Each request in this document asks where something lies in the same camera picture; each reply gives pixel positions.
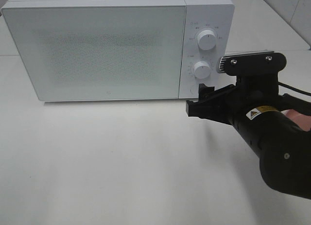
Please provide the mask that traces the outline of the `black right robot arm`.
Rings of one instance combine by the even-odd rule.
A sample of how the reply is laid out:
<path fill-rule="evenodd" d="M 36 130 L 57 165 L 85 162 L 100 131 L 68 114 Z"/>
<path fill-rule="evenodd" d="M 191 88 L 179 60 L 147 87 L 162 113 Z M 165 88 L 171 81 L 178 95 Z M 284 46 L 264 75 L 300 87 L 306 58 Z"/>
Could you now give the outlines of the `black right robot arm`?
<path fill-rule="evenodd" d="M 246 91 L 228 85 L 186 102 L 186 113 L 234 127 L 259 158 L 260 174 L 270 188 L 302 198 L 311 196 L 311 133 L 284 115 L 309 116 L 311 104 L 289 94 Z"/>

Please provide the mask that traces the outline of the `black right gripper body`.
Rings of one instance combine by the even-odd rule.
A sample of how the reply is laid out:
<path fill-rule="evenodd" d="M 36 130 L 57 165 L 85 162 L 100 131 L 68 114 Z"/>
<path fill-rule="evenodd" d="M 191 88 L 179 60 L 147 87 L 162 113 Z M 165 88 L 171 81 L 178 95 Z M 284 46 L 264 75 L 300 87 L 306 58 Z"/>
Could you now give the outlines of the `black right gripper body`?
<path fill-rule="evenodd" d="M 228 85 L 199 100 L 202 119 L 245 125 L 245 85 Z"/>

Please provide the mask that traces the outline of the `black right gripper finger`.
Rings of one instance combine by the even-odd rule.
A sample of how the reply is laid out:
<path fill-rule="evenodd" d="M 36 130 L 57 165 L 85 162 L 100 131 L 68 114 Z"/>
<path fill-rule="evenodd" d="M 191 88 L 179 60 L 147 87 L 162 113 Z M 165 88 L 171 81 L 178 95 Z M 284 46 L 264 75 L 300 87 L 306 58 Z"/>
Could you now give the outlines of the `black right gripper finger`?
<path fill-rule="evenodd" d="M 209 97 L 211 93 L 214 92 L 214 87 L 208 87 L 205 84 L 199 84 L 198 87 L 198 100 L 204 100 Z"/>
<path fill-rule="evenodd" d="M 201 117 L 199 102 L 186 100 L 186 113 L 188 117 Z"/>

